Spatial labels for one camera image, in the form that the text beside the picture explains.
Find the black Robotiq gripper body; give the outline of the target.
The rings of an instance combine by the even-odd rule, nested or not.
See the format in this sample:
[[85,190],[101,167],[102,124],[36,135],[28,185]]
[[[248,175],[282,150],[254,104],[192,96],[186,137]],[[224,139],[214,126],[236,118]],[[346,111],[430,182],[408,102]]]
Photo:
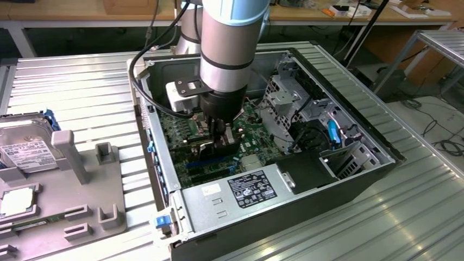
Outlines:
[[246,87],[233,92],[212,91],[201,94],[204,114],[221,121],[233,121],[244,103]]

